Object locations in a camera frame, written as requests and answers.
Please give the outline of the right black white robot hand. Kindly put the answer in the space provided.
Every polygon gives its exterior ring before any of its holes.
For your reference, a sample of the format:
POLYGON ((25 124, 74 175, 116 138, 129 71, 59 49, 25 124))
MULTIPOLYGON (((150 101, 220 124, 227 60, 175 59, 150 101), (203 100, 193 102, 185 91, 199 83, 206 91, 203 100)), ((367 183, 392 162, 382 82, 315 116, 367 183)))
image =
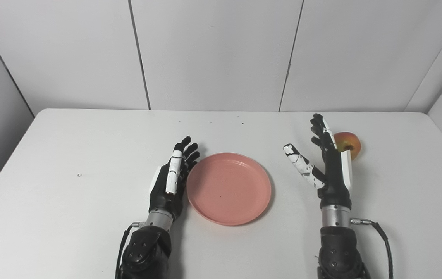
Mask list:
POLYGON ((350 210, 352 208, 351 155, 349 152, 339 151, 334 134, 321 114, 315 113, 310 123, 311 131, 315 134, 311 141, 321 150, 325 171, 320 171, 291 143, 284 145, 285 155, 300 175, 317 189, 321 208, 339 205, 350 210))

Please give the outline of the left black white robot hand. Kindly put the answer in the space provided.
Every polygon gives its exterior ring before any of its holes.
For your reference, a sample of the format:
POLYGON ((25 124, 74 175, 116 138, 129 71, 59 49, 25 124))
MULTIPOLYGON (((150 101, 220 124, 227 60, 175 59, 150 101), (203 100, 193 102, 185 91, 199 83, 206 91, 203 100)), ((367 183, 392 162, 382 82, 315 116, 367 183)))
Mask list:
POLYGON ((173 220, 181 215, 186 182, 199 157, 198 144, 190 136, 175 145, 169 161, 157 168, 152 179, 149 212, 164 210, 173 220))

